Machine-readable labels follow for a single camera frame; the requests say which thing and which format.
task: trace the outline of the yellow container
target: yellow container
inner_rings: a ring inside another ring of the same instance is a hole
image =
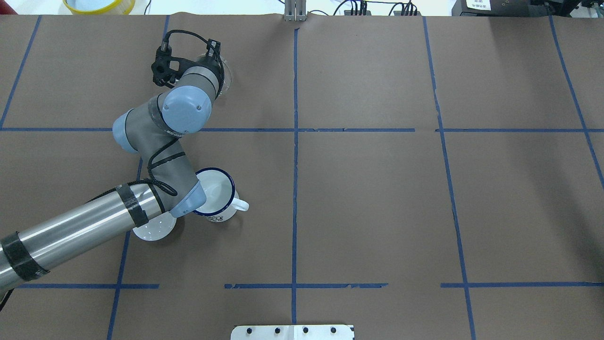
[[[129,14],[136,0],[63,0],[74,14]]]

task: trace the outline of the stainless steel tube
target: stainless steel tube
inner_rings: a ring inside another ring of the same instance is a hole
[[[130,189],[149,219],[162,213],[149,185],[133,185]],[[31,257],[51,270],[133,227],[135,223],[120,195],[111,192],[20,232],[19,238]],[[0,246],[0,292],[23,282]]]

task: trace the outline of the mug blue rim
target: mug blue rim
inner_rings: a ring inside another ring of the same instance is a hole
[[[193,212],[195,214],[198,214],[199,216],[214,216],[214,215],[218,215],[219,213],[225,211],[229,205],[231,205],[231,203],[233,202],[233,199],[235,198],[235,182],[233,182],[233,178],[231,177],[231,175],[228,174],[228,172],[224,171],[223,169],[220,168],[204,168],[199,170],[198,172],[195,172],[195,176],[197,176],[199,173],[203,172],[203,171],[209,171],[209,170],[216,170],[219,172],[222,172],[223,174],[226,175],[226,177],[229,179],[229,181],[231,181],[231,188],[233,189],[233,191],[231,192],[231,198],[228,200],[228,203],[222,207],[222,209],[216,211],[216,212],[212,212],[212,213],[204,213],[204,212],[199,212],[197,211],[197,209],[193,210]]]

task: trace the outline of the light blue joint cap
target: light blue joint cap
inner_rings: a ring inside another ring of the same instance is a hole
[[[191,211],[204,205],[205,201],[206,197],[204,189],[201,187],[201,183],[197,181],[197,184],[195,184],[185,198],[170,210],[170,214],[176,218],[187,215]]]
[[[211,112],[212,101],[208,94],[191,85],[177,87],[168,93],[161,108],[165,123],[181,134],[199,131]]]
[[[138,151],[136,151],[132,145],[130,145],[130,142],[128,142],[128,137],[126,136],[126,118],[128,117],[130,111],[132,111],[132,109],[115,120],[112,131],[115,141],[121,146],[122,149],[131,154],[137,154]]]

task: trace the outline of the black tape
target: black tape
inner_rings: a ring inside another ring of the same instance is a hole
[[[31,281],[50,273],[49,270],[42,268],[36,260],[31,257],[29,251],[19,239],[19,232],[15,232],[2,240],[2,252],[8,259],[8,263],[14,272],[19,275],[23,281]]]
[[[115,191],[117,191],[118,195],[120,195],[121,201],[124,202],[124,205],[126,206],[126,209],[128,209],[128,213],[130,214],[130,217],[132,217],[132,221],[134,221],[134,225],[136,227],[140,227],[149,222],[147,213],[141,208],[141,205],[134,196],[134,192],[132,192],[129,185],[118,185],[115,187]]]

